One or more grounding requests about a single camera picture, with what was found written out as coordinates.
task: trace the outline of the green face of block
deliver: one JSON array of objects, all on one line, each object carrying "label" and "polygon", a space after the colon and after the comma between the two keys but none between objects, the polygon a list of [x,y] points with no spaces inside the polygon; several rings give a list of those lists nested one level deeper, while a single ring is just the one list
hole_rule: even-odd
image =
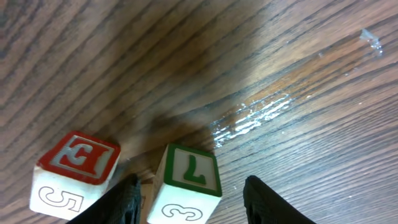
[{"label": "green face of block", "polygon": [[184,189],[222,196],[217,160],[214,155],[169,144],[164,182]]}]

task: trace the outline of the green border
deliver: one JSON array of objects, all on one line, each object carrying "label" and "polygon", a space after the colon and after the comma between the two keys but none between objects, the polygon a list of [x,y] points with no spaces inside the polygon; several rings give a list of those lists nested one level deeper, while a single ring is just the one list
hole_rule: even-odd
[{"label": "green border", "polygon": [[[192,152],[195,154],[199,154],[202,156],[206,156],[206,157],[210,157],[213,159],[213,164],[214,164],[214,171],[215,171],[215,176],[216,176],[216,188],[217,190],[210,190],[210,189],[206,189],[203,187],[198,187],[195,185],[190,185],[190,184],[186,184],[183,182],[179,182],[176,180],[173,180],[173,167],[174,167],[174,154],[175,154],[175,149],[182,149],[184,151],[188,151],[188,152]],[[204,194],[208,194],[208,195],[214,195],[216,197],[221,197],[223,196],[223,192],[221,190],[221,182],[220,182],[220,175],[218,173],[218,166],[217,166],[217,160],[216,157],[209,153],[209,152],[203,152],[203,151],[199,151],[196,149],[191,149],[185,146],[180,146],[177,144],[169,144],[167,146],[167,158],[166,158],[166,166],[165,166],[165,174],[164,174],[164,182],[165,184],[168,185],[173,185],[176,187],[180,187],[183,189],[188,189],[188,190],[193,190],[196,192],[200,192],[200,193],[204,193]]]}]

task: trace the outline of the green and white block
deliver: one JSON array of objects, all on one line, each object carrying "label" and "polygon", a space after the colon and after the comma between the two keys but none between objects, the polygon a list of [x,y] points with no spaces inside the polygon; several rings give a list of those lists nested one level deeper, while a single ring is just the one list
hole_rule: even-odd
[{"label": "green and white block", "polygon": [[150,224],[204,224],[221,200],[216,157],[169,144],[154,180]]}]

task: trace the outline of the toy block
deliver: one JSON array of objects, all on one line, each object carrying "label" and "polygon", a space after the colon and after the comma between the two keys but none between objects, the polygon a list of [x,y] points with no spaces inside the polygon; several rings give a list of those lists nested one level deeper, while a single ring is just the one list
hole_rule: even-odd
[{"label": "toy block", "polygon": [[216,157],[169,144],[154,179],[150,224],[204,224],[221,200]]},{"label": "toy block", "polygon": [[72,131],[36,163],[30,209],[66,220],[79,215],[106,191],[120,147]]}]

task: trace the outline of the wooden table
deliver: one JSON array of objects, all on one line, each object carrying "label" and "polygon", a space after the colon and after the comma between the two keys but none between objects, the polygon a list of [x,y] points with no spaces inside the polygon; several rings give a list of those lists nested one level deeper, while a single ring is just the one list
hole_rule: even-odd
[{"label": "wooden table", "polygon": [[120,144],[119,170],[143,179],[168,142],[214,151],[224,196],[209,223],[247,222],[251,174],[317,223],[398,223],[398,1],[0,10],[2,223],[65,223],[29,194],[36,160],[75,129]]}]

